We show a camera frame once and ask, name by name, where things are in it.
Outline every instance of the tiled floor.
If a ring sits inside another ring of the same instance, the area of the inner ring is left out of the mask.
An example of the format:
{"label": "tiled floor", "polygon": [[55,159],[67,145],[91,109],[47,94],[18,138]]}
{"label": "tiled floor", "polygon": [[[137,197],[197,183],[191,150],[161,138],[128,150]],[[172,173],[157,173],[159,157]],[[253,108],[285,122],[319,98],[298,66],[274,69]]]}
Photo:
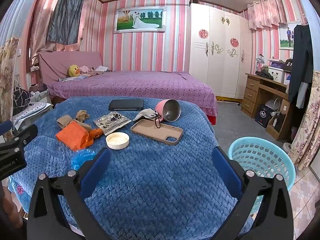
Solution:
{"label": "tiled floor", "polygon": [[296,239],[313,219],[315,204],[320,200],[319,181],[309,168],[303,171],[296,169],[296,180],[289,195],[293,214],[293,239]]}
{"label": "tiled floor", "polygon": [[[220,147],[225,152],[234,140],[244,136],[260,137],[280,147],[283,145],[275,141],[254,119],[241,112],[238,104],[218,102],[217,124],[213,129]],[[296,239],[312,220],[315,203],[320,200],[319,181],[309,168],[303,171],[296,169],[296,179],[289,195],[294,218],[294,239]]]}

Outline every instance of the picture frame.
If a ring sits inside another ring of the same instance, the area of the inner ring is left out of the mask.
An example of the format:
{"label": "picture frame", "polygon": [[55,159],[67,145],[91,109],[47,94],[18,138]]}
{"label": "picture frame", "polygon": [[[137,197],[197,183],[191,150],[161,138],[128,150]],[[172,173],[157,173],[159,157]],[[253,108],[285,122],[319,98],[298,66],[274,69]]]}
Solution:
{"label": "picture frame", "polygon": [[113,33],[165,32],[166,6],[129,7],[116,10]]}
{"label": "picture frame", "polygon": [[299,21],[287,22],[279,26],[279,49],[293,50],[294,48],[294,28],[300,25]]}

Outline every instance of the gray curtain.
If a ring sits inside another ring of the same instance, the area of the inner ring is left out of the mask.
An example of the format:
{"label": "gray curtain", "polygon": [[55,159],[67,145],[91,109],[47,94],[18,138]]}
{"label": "gray curtain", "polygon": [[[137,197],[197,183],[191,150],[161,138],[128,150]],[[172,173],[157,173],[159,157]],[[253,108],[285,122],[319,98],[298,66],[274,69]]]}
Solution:
{"label": "gray curtain", "polygon": [[58,0],[48,26],[47,41],[63,45],[78,42],[84,0]]}

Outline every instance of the wooden desk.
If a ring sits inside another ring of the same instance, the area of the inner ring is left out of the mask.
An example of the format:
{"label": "wooden desk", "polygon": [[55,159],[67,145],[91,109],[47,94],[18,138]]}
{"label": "wooden desk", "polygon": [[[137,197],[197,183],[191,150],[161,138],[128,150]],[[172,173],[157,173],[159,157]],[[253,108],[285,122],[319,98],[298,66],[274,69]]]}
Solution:
{"label": "wooden desk", "polygon": [[291,106],[288,101],[288,95],[285,93],[287,86],[267,78],[248,73],[246,73],[246,75],[248,77],[241,111],[249,117],[255,118],[260,105],[264,105],[272,98],[280,98],[280,101],[282,100],[280,111],[285,114],[280,132],[277,132],[272,126],[274,118],[268,123],[266,131],[276,140],[286,140],[291,129],[292,111],[294,107]]}

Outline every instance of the yellow duck plush toy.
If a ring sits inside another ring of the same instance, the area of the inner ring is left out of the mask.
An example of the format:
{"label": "yellow duck plush toy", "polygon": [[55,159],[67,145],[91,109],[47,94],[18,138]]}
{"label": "yellow duck plush toy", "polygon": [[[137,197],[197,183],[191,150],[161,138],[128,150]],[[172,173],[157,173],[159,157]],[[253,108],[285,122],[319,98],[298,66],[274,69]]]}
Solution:
{"label": "yellow duck plush toy", "polygon": [[77,77],[80,75],[80,69],[77,65],[71,65],[68,69],[69,77]]}

